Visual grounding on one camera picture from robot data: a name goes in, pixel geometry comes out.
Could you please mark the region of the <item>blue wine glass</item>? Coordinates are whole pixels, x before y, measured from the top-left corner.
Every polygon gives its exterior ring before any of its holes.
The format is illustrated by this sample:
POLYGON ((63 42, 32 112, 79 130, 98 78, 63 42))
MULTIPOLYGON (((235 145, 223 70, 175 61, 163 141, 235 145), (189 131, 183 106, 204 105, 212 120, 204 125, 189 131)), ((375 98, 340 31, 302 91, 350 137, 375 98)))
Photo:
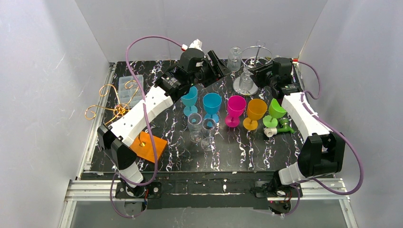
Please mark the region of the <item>blue wine glass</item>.
POLYGON ((203 108, 206 112, 204 119, 213 119, 219 123, 218 112, 221 108, 222 97, 218 93, 208 93, 203 97, 203 108))
POLYGON ((181 97, 181 102, 185 105, 183 113, 185 116, 189 116, 193 113, 198 113, 198 108, 195 106, 198 99, 198 89, 192 86, 188 94, 181 97))

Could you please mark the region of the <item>green wine glass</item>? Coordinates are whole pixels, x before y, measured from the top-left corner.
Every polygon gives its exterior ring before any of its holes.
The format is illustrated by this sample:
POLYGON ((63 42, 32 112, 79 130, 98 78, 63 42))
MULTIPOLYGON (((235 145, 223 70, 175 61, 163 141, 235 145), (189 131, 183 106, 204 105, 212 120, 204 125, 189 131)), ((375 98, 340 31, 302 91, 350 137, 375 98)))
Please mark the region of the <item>green wine glass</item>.
POLYGON ((278 119, 282 118, 287 113, 275 98, 271 100, 268 111, 269 114, 263 118, 263 124, 266 128, 277 127, 278 119))

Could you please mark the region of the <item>orange wine glass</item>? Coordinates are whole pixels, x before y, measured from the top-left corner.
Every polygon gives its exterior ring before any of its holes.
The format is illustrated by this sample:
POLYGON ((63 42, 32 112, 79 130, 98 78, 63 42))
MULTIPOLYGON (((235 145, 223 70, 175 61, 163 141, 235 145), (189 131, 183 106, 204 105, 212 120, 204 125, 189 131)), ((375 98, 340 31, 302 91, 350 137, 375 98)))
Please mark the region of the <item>orange wine glass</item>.
POLYGON ((262 99, 252 99, 247 105, 247 117, 243 120, 243 127, 248 131, 256 130, 258 120, 260 120, 267 111, 267 104, 262 99))

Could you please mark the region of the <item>pink wine glass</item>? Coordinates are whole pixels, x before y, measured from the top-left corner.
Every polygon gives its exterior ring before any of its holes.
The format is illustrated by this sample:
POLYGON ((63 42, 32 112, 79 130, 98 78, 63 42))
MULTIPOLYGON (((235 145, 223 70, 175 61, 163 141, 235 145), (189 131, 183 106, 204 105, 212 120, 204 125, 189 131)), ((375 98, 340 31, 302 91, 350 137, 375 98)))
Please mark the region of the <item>pink wine glass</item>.
POLYGON ((244 113, 246 108, 246 100, 239 95, 233 95, 228 99, 227 112, 225 124, 230 128, 235 128, 240 124, 240 116, 244 113))

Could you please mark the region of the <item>clear wine glass front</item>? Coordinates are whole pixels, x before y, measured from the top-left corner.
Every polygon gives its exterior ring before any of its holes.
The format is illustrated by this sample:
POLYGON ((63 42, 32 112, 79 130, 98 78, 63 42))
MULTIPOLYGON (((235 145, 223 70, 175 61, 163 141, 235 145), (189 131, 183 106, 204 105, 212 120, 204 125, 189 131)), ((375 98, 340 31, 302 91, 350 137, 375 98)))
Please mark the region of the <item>clear wine glass front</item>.
POLYGON ((205 138, 201 141, 201 147, 205 151, 212 151, 213 136, 216 132, 216 122, 214 119, 206 118, 202 122, 202 133, 205 138))

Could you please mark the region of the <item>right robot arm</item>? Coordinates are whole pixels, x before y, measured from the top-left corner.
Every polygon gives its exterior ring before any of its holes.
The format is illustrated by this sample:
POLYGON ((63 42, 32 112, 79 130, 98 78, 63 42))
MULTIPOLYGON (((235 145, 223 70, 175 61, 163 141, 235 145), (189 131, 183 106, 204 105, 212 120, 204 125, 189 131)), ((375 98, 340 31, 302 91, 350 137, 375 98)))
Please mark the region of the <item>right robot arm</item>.
POLYGON ((269 63, 249 69, 257 87, 270 87, 273 98, 290 115, 304 140, 297 161, 274 172, 269 183, 257 188, 260 192, 276 192, 281 187, 342 169, 345 142, 315 119, 302 88, 293 83, 292 69, 293 60, 285 57, 276 57, 269 63))

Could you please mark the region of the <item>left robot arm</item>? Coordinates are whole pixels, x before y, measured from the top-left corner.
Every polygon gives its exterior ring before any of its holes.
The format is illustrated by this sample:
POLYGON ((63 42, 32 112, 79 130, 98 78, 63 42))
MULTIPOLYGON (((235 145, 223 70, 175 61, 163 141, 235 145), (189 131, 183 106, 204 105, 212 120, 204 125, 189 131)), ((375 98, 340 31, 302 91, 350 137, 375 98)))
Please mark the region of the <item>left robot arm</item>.
POLYGON ((189 46, 182 46, 182 50, 179 62, 158 77, 148 93, 142 93, 142 100, 110 126, 101 124, 97 130, 101 150, 117 167, 119 177, 132 188, 147 186, 156 177, 154 173, 149 181, 143 181, 136 164, 137 155, 130 149, 141 131, 148 130, 153 153, 156 153, 150 122, 188 94, 192 86, 208 87, 231 74, 214 51, 203 52, 198 39, 189 46))

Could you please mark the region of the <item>upright blue wine glass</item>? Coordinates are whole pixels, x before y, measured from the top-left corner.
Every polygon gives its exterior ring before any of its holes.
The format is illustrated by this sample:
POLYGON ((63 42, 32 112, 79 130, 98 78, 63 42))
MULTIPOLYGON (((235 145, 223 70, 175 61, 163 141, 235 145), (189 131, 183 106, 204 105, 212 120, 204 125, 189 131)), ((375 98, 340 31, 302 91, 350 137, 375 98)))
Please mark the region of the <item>upright blue wine glass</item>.
POLYGON ((198 89, 192 86, 188 94, 181 97, 181 102, 185 105, 183 113, 185 116, 189 116, 193 113, 198 113, 198 108, 195 106, 198 99, 198 89))

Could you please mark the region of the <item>green white pipe fitting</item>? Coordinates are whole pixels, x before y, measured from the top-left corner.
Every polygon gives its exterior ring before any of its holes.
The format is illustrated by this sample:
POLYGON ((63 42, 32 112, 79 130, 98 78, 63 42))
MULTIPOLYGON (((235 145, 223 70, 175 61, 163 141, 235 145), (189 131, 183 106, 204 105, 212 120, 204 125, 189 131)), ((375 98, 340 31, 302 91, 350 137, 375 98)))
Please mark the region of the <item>green white pipe fitting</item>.
POLYGON ((295 130, 290 126, 290 122, 287 118, 280 119, 279 123, 280 128, 278 127, 265 128, 263 131, 264 134, 270 138, 278 133, 291 133, 291 134, 295 133, 295 130))

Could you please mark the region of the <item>clear plastic organizer box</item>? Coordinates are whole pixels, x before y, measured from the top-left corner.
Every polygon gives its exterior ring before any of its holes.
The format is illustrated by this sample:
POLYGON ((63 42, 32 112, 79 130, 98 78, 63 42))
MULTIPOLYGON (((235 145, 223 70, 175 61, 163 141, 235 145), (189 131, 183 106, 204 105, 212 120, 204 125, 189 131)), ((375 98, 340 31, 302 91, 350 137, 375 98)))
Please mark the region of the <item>clear plastic organizer box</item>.
POLYGON ((118 98, 120 103, 133 108, 140 100, 142 93, 133 76, 123 76, 118 80, 118 98))

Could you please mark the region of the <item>aluminium base frame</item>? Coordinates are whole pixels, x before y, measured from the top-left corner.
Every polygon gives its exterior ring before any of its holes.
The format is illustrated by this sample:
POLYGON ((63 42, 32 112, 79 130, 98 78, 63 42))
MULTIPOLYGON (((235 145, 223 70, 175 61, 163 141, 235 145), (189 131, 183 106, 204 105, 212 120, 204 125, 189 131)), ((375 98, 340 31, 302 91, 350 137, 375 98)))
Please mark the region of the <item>aluminium base frame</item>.
POLYGON ((253 187, 261 186, 264 181, 254 181, 246 177, 208 178, 207 174, 202 174, 198 179, 188 180, 164 176, 146 187, 137 187, 136 193, 129 193, 129 189, 121 181, 112 183, 110 180, 74 180, 67 189, 59 227, 70 227, 78 201, 141 202, 147 209, 187 207, 271 209, 272 214, 281 215, 290 212, 291 209, 280 209, 280 204, 302 200, 337 200, 346 225, 349 228, 356 228, 358 225, 349 196, 333 194, 327 190, 330 188, 345 191, 343 180, 328 178, 321 181, 324 186, 312 180, 297 184, 294 188, 285 187, 283 190, 264 193, 253 191, 253 187))

